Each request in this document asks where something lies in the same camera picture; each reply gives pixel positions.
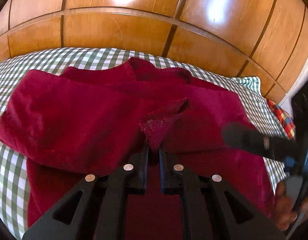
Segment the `person's right hand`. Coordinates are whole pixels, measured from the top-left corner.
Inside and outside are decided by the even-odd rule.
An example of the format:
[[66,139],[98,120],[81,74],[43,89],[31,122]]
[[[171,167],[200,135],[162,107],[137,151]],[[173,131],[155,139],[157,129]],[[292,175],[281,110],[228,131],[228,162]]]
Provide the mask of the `person's right hand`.
[[[308,196],[301,204],[301,212],[304,213],[302,222],[308,220]],[[297,212],[293,211],[292,200],[285,195],[285,183],[281,181],[277,184],[275,195],[275,208],[272,219],[276,227],[285,231],[290,224],[297,219]]]

